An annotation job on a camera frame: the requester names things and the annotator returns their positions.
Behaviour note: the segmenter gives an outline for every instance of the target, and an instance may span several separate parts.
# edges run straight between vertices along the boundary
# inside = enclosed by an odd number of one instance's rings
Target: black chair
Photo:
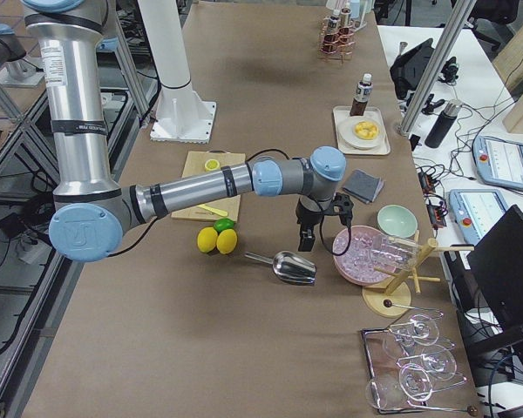
[[[457,0],[451,1],[452,6],[457,2]],[[492,51],[496,51],[500,46],[500,42],[484,33],[480,33],[477,21],[485,19],[495,24],[510,24],[517,18],[519,5],[520,0],[478,0],[469,16],[472,33],[474,33],[477,39],[492,44]]]

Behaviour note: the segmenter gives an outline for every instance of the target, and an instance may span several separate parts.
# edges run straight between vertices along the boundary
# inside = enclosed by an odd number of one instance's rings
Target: scoop handle
[[[249,259],[261,261],[262,263],[267,263],[273,266],[273,259],[269,259],[268,257],[263,257],[262,255],[249,252],[245,252],[244,256],[248,257]]]

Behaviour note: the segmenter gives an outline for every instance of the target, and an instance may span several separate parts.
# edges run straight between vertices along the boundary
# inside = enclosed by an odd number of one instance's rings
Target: pink bowl
[[[373,263],[370,260],[371,241],[382,233],[376,228],[364,225],[353,226],[350,230],[352,236],[349,251],[341,256],[333,256],[337,271],[346,280],[360,286],[374,285],[390,277],[385,273],[377,272],[374,267],[380,267],[392,273],[395,271],[395,267]],[[342,253],[348,239],[349,232],[345,228],[335,237],[333,252]]]

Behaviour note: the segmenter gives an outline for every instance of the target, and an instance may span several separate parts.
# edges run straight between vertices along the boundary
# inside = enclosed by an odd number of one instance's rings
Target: wooden cutting board
[[[246,160],[246,154],[235,154],[232,152],[201,152],[201,151],[190,151],[184,164],[184,170],[182,171],[182,177],[193,176],[196,174],[202,174],[205,171],[204,164],[208,159],[216,159],[224,165],[236,165],[243,163]],[[233,198],[224,198],[208,202],[206,205],[221,209],[228,212],[227,218],[232,219],[234,222],[238,220],[238,210],[241,204],[241,197],[234,196]],[[212,220],[222,218],[205,209],[201,209],[198,206],[188,207],[187,209],[181,209],[171,214],[173,219],[188,219],[188,220]]]

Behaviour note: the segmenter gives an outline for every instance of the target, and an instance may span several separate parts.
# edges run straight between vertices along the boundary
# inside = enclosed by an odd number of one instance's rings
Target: light green bowl
[[[410,238],[417,231],[417,218],[406,207],[399,205],[384,206],[377,213],[377,225],[388,235]]]

